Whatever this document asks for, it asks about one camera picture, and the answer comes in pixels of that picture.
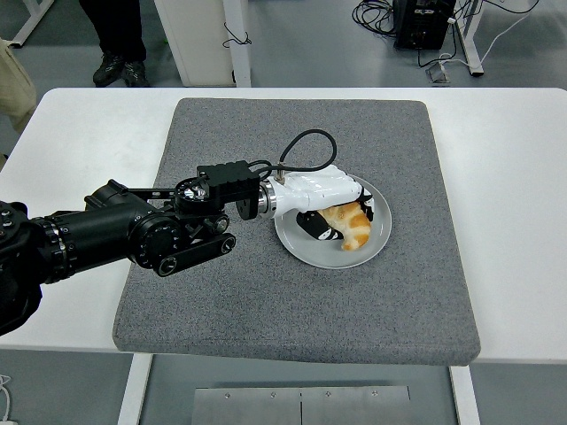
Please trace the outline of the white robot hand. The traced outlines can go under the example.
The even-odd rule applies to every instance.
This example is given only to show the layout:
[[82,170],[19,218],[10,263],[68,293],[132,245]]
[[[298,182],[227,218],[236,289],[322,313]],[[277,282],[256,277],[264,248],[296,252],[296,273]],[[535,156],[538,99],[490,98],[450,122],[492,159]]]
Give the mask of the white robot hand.
[[260,183],[260,216],[275,220],[286,213],[312,238],[338,239],[344,251],[356,251],[370,239],[374,200],[353,177],[327,166]]

